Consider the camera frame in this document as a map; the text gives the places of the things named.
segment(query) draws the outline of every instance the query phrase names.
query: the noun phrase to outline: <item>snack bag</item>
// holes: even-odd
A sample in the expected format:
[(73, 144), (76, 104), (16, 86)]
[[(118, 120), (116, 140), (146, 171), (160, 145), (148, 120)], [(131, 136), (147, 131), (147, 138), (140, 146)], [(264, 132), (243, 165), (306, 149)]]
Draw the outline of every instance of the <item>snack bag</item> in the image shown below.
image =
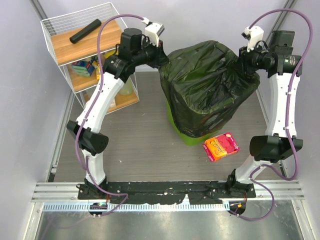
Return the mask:
[(211, 162), (235, 154), (240, 150), (230, 132), (207, 139), (203, 144), (203, 148)]

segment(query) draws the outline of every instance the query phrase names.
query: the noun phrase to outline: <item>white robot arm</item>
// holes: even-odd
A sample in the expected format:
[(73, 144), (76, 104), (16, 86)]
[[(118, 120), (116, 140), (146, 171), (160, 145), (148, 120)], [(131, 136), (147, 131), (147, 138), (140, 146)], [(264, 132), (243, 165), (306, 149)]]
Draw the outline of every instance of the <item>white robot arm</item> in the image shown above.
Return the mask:
[(76, 138), (80, 124), (85, 119), (79, 136), (79, 148), (88, 160), (89, 171), (86, 173), (85, 184), (94, 189), (91, 177), (99, 186), (107, 182), (103, 151), (109, 139), (99, 132), (112, 100), (129, 76), (135, 72), (136, 66), (147, 64), (152, 68), (158, 68), (169, 61), (163, 50), (163, 42), (159, 40), (159, 35), (164, 30), (163, 24), (151, 22), (147, 18), (142, 22), (147, 25), (144, 34), (136, 28), (126, 28), (123, 31), (120, 44), (116, 46), (117, 54), (109, 56), (103, 64), (103, 86), (101, 87), (99, 81), (83, 112), (76, 121), (69, 121), (67, 124), (67, 129)]
[[(253, 26), (247, 27), (243, 36), (249, 39), (247, 47), (239, 51), (239, 58), (245, 72), (253, 73), (258, 69), (265, 69), (271, 86), (271, 112), (270, 120), (264, 136), (255, 136), (250, 142), (250, 156), (235, 170), (235, 182), (248, 185), (252, 183), (265, 168), (279, 160), (292, 155), (286, 129), (290, 129), (296, 150), (300, 150), (303, 141), (297, 139), (295, 128), (296, 92), (302, 74), (302, 67), (293, 78), (292, 90), (288, 92), (290, 79), (300, 56), (291, 55), (292, 43), (295, 33), (293, 31), (274, 31), (270, 40), (270, 47), (262, 41), (263, 30)], [(288, 127), (285, 125), (287, 96), (290, 94)], [(260, 167), (252, 176), (251, 173)]]

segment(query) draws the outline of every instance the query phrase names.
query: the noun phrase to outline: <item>shelf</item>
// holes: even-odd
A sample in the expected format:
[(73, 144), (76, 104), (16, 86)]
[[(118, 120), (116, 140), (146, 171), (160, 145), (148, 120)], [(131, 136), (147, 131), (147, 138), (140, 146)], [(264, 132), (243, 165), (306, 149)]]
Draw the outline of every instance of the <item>shelf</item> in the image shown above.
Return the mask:
[[(63, 32), (51, 37), (53, 50), (58, 65), (64, 65), (92, 56), (97, 53), (97, 37), (100, 30), (96, 30), (85, 36), (79, 42), (73, 44), (69, 38), (79, 32), (83, 27)], [(100, 50), (104, 52), (114, 48), (120, 43), (122, 30), (115, 20), (109, 22), (102, 31), (100, 38)]]
[(70, 65), (67, 66), (67, 69), (75, 92), (92, 87), (99, 82), (99, 80), (97, 80), (96, 70), (93, 71), (91, 76), (81, 76), (75, 73)]
[[(90, 100), (90, 96), (87, 93), (83, 94), (85, 102), (88, 102)], [(111, 113), (115, 110), (121, 109), (123, 107), (126, 107), (128, 105), (134, 104), (139, 102), (139, 98), (137, 97), (135, 91), (133, 91), (130, 95), (123, 96), (119, 93), (115, 96), (115, 107), (110, 107), (107, 111), (107, 113)]]

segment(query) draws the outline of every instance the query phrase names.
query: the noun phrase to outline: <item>black mounting plate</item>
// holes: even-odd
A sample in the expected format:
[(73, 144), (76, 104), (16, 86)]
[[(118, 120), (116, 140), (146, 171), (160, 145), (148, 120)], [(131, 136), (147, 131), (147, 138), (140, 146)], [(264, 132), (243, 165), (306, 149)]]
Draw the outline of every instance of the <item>black mounting plate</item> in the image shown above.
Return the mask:
[[(243, 193), (230, 192), (222, 181), (131, 181), (108, 182), (104, 189), (111, 193), (128, 193), (126, 204), (180, 204), (188, 195), (191, 205), (219, 204), (221, 199), (243, 198)], [(110, 202), (118, 204), (123, 197), (109, 196)], [(255, 198), (254, 187), (247, 193), (247, 198)], [(99, 196), (79, 192), (78, 199), (106, 199), (106, 194)]]

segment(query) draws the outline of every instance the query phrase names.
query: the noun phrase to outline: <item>black remote control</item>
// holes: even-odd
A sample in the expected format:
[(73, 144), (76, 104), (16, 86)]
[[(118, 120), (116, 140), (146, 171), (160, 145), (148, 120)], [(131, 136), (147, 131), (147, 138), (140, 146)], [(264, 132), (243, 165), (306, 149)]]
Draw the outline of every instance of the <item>black remote control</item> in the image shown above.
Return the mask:
[(77, 32), (75, 35), (71, 36), (70, 42), (72, 42), (73, 44), (76, 44), (81, 39), (83, 39), (85, 36), (87, 36), (89, 33), (91, 33), (93, 30), (97, 29), (100, 26), (101, 26), (101, 21), (99, 19), (94, 20), (88, 26), (84, 27), (79, 32)]

